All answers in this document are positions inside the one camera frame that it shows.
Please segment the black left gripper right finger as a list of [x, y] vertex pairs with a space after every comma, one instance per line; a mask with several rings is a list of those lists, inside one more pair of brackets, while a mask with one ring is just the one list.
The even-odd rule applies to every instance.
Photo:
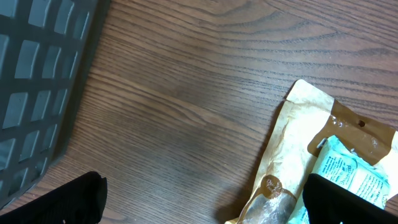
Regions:
[[318, 174], [308, 176], [302, 197], [310, 224], [397, 223], [397, 216]]

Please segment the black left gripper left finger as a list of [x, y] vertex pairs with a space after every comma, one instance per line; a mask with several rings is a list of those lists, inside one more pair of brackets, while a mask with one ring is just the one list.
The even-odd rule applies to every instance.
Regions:
[[103, 217], [107, 179], [91, 171], [1, 215], [1, 224], [97, 224]]

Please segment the teal wet wipes pack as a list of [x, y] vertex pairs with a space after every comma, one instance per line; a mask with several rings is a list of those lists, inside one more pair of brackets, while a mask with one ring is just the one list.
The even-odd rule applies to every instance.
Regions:
[[[318, 174], [383, 210], [391, 191], [387, 176], [349, 152], [336, 136], [327, 139], [310, 174]], [[289, 223], [310, 223], [302, 194]]]

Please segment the brown snack bag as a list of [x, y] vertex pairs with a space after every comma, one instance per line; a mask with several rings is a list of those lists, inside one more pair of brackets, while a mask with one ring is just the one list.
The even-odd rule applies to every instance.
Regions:
[[397, 194], [397, 131], [360, 116], [297, 80], [287, 95], [262, 157], [250, 199], [236, 223], [289, 223], [323, 145], [336, 136], [349, 152], [387, 176]]

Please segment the dark grey plastic basket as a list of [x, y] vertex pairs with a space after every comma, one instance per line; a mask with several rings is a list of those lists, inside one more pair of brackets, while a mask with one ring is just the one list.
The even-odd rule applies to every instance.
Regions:
[[109, 0], [1, 0], [1, 206], [66, 153]]

